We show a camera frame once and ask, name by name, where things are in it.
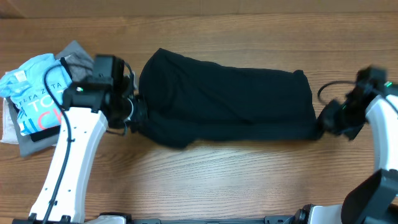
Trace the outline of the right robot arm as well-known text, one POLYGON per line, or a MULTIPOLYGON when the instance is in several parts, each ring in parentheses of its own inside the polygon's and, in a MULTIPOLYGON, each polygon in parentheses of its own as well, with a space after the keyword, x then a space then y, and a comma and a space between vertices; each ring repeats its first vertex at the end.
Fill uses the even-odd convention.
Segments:
POLYGON ((286 223, 397 223, 397 84, 383 68, 369 66, 357 73, 354 88, 340 104, 330 101, 318 126, 353 140, 369 124, 374 143, 374 173, 339 205, 306 205, 286 223))

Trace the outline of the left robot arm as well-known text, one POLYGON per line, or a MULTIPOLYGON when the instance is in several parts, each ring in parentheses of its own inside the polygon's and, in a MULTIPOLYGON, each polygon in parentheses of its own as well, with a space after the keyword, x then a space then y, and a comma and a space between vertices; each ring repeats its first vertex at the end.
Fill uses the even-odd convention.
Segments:
POLYGON ((84 223, 87 185, 104 133, 125 133, 147 118, 134 95, 134 73, 114 55, 97 55, 92 74, 73 82, 56 103, 62 114, 49 172, 28 218, 13 223, 84 223))

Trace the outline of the black t-shirt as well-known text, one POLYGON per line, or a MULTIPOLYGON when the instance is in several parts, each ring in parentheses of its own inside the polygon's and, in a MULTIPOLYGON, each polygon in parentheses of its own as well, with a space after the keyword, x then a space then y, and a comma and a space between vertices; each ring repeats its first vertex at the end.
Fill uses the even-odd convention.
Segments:
POLYGON ((138 132, 184 148, 197 140, 319 138, 303 71, 225 67, 159 49, 145 64, 139 94, 147 118, 138 132))

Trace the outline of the light blue printed t-shirt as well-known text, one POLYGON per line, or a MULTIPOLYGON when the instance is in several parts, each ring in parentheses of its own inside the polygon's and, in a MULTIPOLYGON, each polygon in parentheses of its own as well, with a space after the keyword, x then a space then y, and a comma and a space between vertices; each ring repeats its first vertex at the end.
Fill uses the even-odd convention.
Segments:
POLYGON ((1 96, 10 98, 19 110, 17 124, 23 136, 59 126, 62 114, 59 103, 72 79, 54 54, 35 56, 1 78, 1 96))

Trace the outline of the white folded garment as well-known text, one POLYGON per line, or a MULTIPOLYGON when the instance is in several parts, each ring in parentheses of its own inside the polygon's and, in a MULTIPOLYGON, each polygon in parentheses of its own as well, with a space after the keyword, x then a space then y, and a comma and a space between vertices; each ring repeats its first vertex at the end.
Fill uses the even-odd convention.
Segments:
POLYGON ((57 144, 59 131, 38 141, 33 141, 31 136, 22 136, 16 122, 17 111, 7 98, 3 99, 2 109, 2 143, 18 144, 21 151, 40 151, 57 144))

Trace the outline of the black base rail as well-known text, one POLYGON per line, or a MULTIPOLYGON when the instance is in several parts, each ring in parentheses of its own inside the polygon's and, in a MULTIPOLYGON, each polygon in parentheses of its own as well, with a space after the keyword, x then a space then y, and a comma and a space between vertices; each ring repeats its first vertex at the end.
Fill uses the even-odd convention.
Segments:
POLYGON ((101 216, 118 216, 126 219, 130 224, 284 224, 292 223, 294 216, 271 215, 264 218, 231 218, 231 219, 199 219, 199 220, 161 220, 159 218, 134 219, 131 214, 118 212, 104 212, 101 216))

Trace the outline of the grey folded garment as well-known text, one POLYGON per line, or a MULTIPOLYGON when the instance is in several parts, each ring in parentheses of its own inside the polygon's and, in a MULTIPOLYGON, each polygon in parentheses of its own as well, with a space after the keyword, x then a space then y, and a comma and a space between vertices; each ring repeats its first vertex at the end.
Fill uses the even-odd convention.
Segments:
MULTIPOLYGON (((70 42, 60 53, 58 53, 55 58, 60 59, 61 57, 65 57, 67 64, 79 64, 87 67, 92 67, 93 59, 88 55, 88 53, 84 50, 84 48, 75 40, 70 42)), ((15 108, 17 108, 12 104, 12 101, 7 98, 10 104, 15 108)), ((20 151, 21 157, 27 157, 31 154, 34 154, 39 151, 20 151)))

